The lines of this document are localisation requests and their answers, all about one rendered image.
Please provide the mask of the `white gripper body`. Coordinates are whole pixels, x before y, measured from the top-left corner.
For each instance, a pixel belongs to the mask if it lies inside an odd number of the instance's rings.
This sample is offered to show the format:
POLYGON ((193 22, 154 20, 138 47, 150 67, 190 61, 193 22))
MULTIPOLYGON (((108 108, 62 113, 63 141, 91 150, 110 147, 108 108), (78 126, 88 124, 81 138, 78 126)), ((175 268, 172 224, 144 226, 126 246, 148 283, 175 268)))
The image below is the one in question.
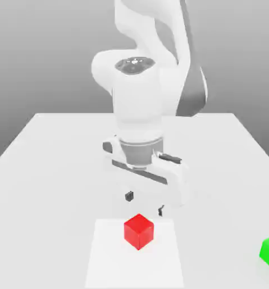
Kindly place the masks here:
POLYGON ((188 200, 188 167, 181 158, 153 155, 151 164, 135 167, 116 155, 104 156, 104 170, 109 174, 113 197, 127 202, 130 191, 137 205, 153 202, 157 205, 180 207, 188 200))

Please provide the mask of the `small red cube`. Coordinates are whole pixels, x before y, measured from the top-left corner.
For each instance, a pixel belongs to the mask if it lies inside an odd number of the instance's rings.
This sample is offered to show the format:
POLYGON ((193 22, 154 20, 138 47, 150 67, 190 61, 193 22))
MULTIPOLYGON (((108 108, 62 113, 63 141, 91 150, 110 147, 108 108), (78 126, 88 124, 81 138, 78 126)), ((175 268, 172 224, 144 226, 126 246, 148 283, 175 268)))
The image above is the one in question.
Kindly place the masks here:
POLYGON ((124 223, 124 239, 136 250, 142 249, 154 239, 154 223, 137 214, 124 223))

